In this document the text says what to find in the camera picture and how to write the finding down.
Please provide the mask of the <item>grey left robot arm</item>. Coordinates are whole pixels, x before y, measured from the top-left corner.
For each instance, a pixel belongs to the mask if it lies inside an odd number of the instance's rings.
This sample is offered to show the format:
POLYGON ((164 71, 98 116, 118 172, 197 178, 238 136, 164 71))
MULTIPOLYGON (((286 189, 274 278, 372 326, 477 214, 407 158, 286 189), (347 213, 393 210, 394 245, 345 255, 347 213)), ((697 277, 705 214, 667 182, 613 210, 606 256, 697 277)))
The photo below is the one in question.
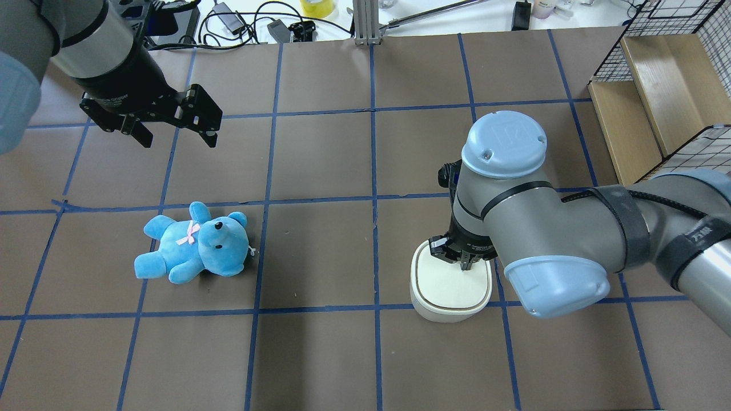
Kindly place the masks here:
MULTIPOLYGON (((146 128, 139 122, 165 122, 170 127, 187 128, 193 134, 201 132, 204 139, 212 139, 217 128, 198 127, 193 124, 194 112, 211 106, 216 108, 209 98, 205 104, 192 103, 189 107, 186 92, 177 92, 170 86, 161 68, 153 59, 154 54, 160 55, 170 51, 173 54, 180 52, 188 58, 184 46, 163 45, 162 51, 145 50, 136 39, 136 33, 128 26, 128 22, 121 18, 117 11, 107 1, 2 1, 2 154, 14 150, 20 145, 21 137, 27 128, 31 117, 37 111, 42 100, 42 81, 48 65, 56 65, 59 73, 69 76, 70 81, 76 82, 91 97, 91 104, 86 104, 91 114, 99 109, 99 120, 90 115, 91 122, 97 132, 114 132, 123 126, 123 120, 130 115, 136 121, 131 135, 138 135, 146 128), (108 107, 101 101, 100 92, 111 92, 113 103, 121 101, 121 106, 108 107)), ((224 88, 231 97, 231 102, 237 100, 238 105, 244 101, 263 101, 273 105, 279 98, 279 89, 275 90, 275 80, 280 74, 275 74, 280 68, 279 63, 326 63, 324 55, 312 55, 305 52, 318 51, 318 47, 326 45, 346 45, 344 42, 314 43, 314 45, 230 45, 224 54, 199 54, 194 69, 213 68, 212 63, 245 63, 238 68, 240 79, 222 78, 216 80, 214 96, 223 97, 224 88), (270 84, 264 87, 266 93, 254 96, 253 88, 245 90, 246 81, 253 82, 257 75, 245 74, 243 69, 270 69, 270 84)), ((249 119, 277 119, 303 117, 314 118, 315 115, 355 115, 378 114, 379 112, 399 112, 416 110, 430 112, 433 110, 456 110, 466 112, 467 102, 462 104, 426 104, 426 105, 395 105, 392 107, 353 107, 349 109, 284 109, 284 112, 269 109, 269 112, 241 112, 240 114, 223 115, 224 126, 232 127, 235 120, 249 119)), ((213 171, 224 171, 204 166, 203 160, 193 161, 191 166, 178 165, 180 171, 188 171, 193 180, 186 180, 187 184, 207 189, 223 190, 225 200, 234 200, 233 189, 244 189, 245 179, 236 175, 214 175, 213 171)), ((29 194, 30 189, 23 189, 24 184, 41 183, 40 175, 28 174, 24 177, 13 177, 2 172, 2 207, 10 206, 11 194, 29 194)), ((30 278, 30 256, 37 257, 34 262, 40 263, 40 234, 51 234, 50 217, 12 217, 18 215, 52 214, 50 209, 31 209, 19 206, 20 209, 2 208, 2 223, 10 222, 9 227, 2 225, 2 279, 11 276, 25 276, 30 278)))

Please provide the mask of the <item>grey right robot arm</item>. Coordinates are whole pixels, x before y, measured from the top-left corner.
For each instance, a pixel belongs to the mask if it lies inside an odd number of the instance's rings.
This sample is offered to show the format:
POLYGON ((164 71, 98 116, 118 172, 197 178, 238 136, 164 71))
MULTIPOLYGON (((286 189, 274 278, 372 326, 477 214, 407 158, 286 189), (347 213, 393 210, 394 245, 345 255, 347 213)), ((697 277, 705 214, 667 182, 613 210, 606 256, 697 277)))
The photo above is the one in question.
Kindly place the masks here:
POLYGON ((549 319, 600 301, 609 273, 651 263, 673 289, 692 260, 729 240, 729 175, 665 172, 561 197, 543 165, 548 138, 529 115, 499 110, 444 164, 452 214, 441 257, 498 258, 528 314, 549 319))

